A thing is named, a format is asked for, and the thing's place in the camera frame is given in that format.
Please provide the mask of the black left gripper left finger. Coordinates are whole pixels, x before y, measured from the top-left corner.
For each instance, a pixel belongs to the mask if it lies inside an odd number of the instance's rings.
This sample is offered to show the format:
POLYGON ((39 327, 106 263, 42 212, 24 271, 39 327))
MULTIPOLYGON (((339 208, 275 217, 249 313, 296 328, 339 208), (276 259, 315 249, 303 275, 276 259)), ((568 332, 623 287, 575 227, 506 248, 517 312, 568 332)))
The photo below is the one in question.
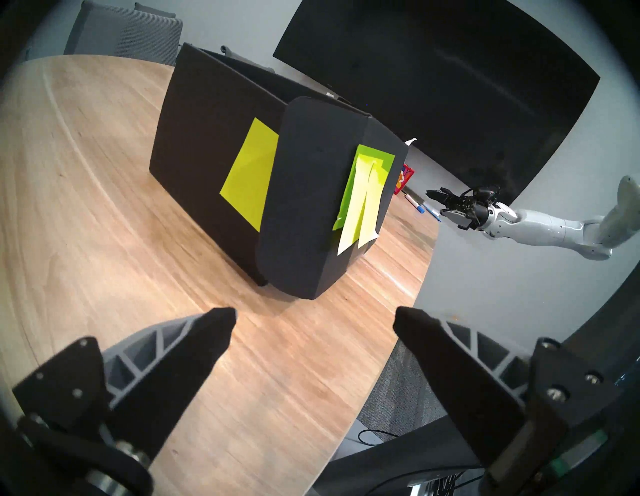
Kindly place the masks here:
POLYGON ((150 466, 228 349, 237 311, 75 340, 13 387, 13 495, 153 495, 150 466))

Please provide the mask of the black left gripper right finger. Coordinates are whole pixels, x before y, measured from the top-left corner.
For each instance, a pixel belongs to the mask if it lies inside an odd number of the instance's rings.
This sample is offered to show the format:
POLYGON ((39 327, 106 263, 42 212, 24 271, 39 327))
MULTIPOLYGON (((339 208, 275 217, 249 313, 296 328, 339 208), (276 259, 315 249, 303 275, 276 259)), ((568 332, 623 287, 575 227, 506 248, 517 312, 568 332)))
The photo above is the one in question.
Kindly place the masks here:
POLYGON ((393 331, 413 353, 457 431, 485 468, 481 495, 599 492, 622 436, 622 391, 548 337, 528 361, 525 401, 446 323, 400 306, 393 331))

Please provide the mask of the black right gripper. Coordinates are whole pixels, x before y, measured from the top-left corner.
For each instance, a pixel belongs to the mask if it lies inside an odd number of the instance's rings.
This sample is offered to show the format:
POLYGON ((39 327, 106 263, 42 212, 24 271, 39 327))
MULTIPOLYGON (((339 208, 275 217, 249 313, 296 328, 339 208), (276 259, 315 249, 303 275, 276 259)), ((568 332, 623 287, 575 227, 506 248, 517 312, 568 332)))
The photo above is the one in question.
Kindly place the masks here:
POLYGON ((488 221, 490 208, 497 201, 500 192, 500 186, 481 186, 468 189, 459 196, 455 196, 447 188, 429 189, 425 194, 442 205, 450 205, 449 209, 440 210, 440 216, 467 231, 474 229, 474 224, 485 224, 488 221))

